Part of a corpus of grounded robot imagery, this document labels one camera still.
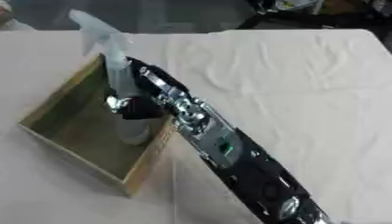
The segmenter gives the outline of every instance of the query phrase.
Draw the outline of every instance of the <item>table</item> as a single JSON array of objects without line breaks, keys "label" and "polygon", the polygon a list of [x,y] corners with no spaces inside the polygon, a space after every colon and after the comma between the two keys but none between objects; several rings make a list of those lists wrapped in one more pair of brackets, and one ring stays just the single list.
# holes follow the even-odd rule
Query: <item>table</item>
[{"label": "table", "polygon": [[[335,220],[391,222],[392,57],[368,31],[129,35],[129,55],[207,98]],[[77,31],[0,32],[2,223],[259,223],[175,135],[132,199],[16,123],[94,56]]]}]

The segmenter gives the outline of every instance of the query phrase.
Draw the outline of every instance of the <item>wooden box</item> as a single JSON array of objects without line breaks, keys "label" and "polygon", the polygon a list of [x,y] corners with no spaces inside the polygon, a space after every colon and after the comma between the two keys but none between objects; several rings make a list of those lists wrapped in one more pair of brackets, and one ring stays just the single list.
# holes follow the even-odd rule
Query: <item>wooden box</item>
[{"label": "wooden box", "polygon": [[30,113],[21,126],[51,145],[62,158],[131,195],[141,185],[174,128],[169,116],[151,119],[151,138],[127,145],[116,135],[114,116],[104,105],[107,84],[102,56]]}]

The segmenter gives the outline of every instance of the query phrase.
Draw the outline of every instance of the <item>white cloth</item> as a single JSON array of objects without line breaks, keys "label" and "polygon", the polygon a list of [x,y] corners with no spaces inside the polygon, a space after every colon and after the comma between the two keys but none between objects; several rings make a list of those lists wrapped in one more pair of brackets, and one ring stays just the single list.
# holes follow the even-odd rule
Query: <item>white cloth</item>
[{"label": "white cloth", "polygon": [[[390,223],[392,58],[367,31],[132,35],[276,157],[335,221]],[[42,153],[16,127],[73,71],[76,31],[0,32],[2,223],[237,224],[258,220],[179,135],[133,199]]]}]

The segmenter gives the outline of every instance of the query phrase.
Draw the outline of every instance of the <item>green light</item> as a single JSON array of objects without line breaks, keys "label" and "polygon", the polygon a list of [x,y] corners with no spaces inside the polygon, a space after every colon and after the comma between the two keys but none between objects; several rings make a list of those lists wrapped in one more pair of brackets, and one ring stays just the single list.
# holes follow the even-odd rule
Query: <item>green light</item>
[{"label": "green light", "polygon": [[233,149],[233,146],[228,147],[227,151],[225,152],[225,156],[227,156],[228,153],[230,153]]}]

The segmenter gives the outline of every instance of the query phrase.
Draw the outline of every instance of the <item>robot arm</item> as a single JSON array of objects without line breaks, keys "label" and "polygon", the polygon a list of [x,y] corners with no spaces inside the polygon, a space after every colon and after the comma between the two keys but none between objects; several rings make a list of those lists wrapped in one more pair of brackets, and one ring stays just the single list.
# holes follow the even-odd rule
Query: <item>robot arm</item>
[{"label": "robot arm", "polygon": [[[331,224],[311,195],[262,146],[159,67],[131,60],[136,85],[155,106],[174,116],[182,137],[262,222]],[[140,111],[129,109],[130,99],[111,95],[107,101],[119,102],[110,104],[113,112],[140,119]]]}]

